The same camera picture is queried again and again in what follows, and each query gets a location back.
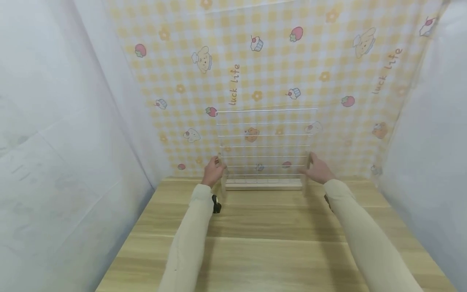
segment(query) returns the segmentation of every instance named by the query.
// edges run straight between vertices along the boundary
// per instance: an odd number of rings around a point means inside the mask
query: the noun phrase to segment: left hand
[[[205,167],[205,175],[201,181],[202,185],[208,185],[212,188],[216,182],[222,177],[224,169],[227,165],[219,163],[219,157],[213,156]]]

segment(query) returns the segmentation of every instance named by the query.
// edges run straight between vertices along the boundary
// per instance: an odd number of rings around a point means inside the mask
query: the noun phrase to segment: white backdrop
[[[400,116],[380,190],[459,291],[467,291],[467,3],[441,18]]]
[[[462,4],[438,28],[427,56],[435,62],[404,109],[380,183],[460,291]],[[0,291],[93,291],[168,163],[138,114],[144,102],[100,1],[0,7]]]
[[[72,1],[0,7],[0,291],[93,291],[163,164],[144,122],[125,120],[134,109],[119,109]],[[112,81],[139,98],[131,76]]]

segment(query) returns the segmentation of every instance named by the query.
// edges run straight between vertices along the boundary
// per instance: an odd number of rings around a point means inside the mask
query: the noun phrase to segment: yellow checkered backdrop
[[[306,150],[338,175],[381,174],[443,6],[441,0],[104,1],[145,99],[135,102],[145,102],[142,114],[153,119],[148,135],[159,136],[170,171],[184,177],[201,176],[221,144],[231,155],[233,140],[297,145],[305,133],[312,135],[305,136]],[[257,125],[258,117],[240,114],[227,123],[243,127],[216,126],[217,111],[269,107],[314,108],[318,130]],[[256,115],[287,121],[291,113]],[[255,141],[249,128],[259,131]]]

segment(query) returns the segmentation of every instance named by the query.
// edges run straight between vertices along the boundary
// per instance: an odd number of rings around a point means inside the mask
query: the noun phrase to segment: beige long-sleeve shirt
[[[423,292],[400,254],[343,182],[324,184],[355,263],[371,292]],[[193,292],[203,262],[214,203],[210,187],[197,185],[170,247],[159,292]]]

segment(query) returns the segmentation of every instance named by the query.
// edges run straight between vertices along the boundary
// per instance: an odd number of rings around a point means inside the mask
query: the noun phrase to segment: wooden table
[[[166,179],[148,203],[98,292],[156,291],[173,236],[199,180]],[[423,289],[455,291],[386,200],[368,181],[346,181],[358,202],[401,252]],[[211,219],[198,292],[363,292],[322,186],[301,191],[219,194]]]

